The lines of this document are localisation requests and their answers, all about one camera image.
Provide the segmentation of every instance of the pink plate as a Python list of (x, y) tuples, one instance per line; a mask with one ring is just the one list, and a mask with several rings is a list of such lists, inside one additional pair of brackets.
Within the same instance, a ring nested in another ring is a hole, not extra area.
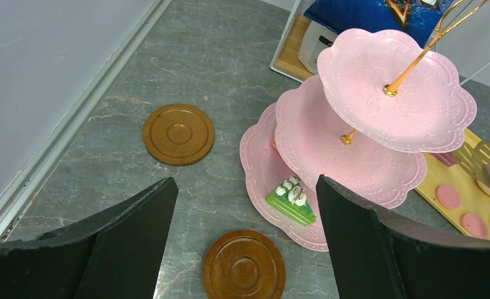
[(476, 102), (459, 86), (449, 59), (428, 52), (395, 97), (383, 92), (421, 51), (400, 31), (344, 31), (319, 55), (328, 102), (350, 126), (389, 148), (407, 153), (458, 149), (476, 116)]
[(328, 248), (320, 219), (319, 204), (313, 190), (309, 188), (304, 190), (309, 205), (317, 217), (315, 223), (308, 227), (296, 223), (271, 207), (265, 199), (278, 184), (294, 175), (270, 146), (276, 127), (275, 110), (276, 104), (269, 106), (260, 116), (258, 123), (250, 127), (241, 138), (239, 155), (245, 170), (247, 192), (254, 207), (267, 221), (280, 227), (301, 246), (314, 251), (326, 252)]
[(352, 128), (331, 109), (318, 75), (282, 94), (276, 121), (275, 141), (282, 159), (313, 190), (325, 174), (391, 209), (425, 178), (422, 153), (395, 151), (363, 134), (344, 145), (340, 137)]

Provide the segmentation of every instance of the green cake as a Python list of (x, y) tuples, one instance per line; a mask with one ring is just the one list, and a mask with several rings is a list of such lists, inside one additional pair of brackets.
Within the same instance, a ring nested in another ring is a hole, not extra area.
[(317, 220), (297, 176), (283, 181), (266, 200), (275, 209), (303, 226), (311, 225)]

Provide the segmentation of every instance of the blue fabric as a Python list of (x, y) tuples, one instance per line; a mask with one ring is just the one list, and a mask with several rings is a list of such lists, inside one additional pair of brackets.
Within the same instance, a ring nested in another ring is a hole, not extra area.
[[(336, 34), (351, 28), (370, 32), (396, 29), (412, 36), (424, 47), (430, 34), (453, 0), (437, 0), (434, 7), (421, 0), (316, 0), (305, 17)], [(399, 13), (393, 10), (395, 5)], [(405, 22), (399, 16), (405, 10)]]

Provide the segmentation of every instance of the white wall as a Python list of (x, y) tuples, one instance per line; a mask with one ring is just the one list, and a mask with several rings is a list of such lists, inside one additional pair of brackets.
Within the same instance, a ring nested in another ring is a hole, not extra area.
[(154, 0), (0, 0), (0, 193)]
[[(269, 4), (291, 10), (295, 0), (262, 0)], [(481, 0), (473, 0), (473, 3), (460, 15), (463, 16)], [(303, 8), (300, 13), (307, 9), (314, 0), (302, 0)], [(451, 13), (448, 20), (458, 14), (462, 7), (470, 1), (465, 1), (462, 5)], [(490, 1), (481, 9), (475, 12), (469, 19), (451, 31), (447, 36), (438, 42), (438, 52), (447, 56), (456, 65), (460, 75), (470, 76), (485, 63), (490, 61)], [(490, 86), (490, 66), (480, 72), (473, 80)]]

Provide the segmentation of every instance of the cake slice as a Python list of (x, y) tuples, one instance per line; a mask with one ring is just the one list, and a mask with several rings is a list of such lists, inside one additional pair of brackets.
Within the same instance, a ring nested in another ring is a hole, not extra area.
[(283, 181), (266, 200), (272, 207), (302, 226), (311, 225), (317, 220), (297, 176)]
[(457, 164), (456, 160), (454, 160), (453, 152), (441, 153), (441, 154), (430, 153), (430, 155), (432, 155), (432, 157), (438, 159), (439, 162), (443, 163), (447, 167), (451, 167), (451, 166)]
[(271, 148), (273, 148), (273, 149), (274, 149), (274, 151), (276, 152), (276, 154), (277, 154), (278, 156), (280, 156), (280, 152), (278, 151), (278, 148), (276, 147), (276, 141), (274, 141), (274, 139), (273, 139), (273, 140), (271, 140)]

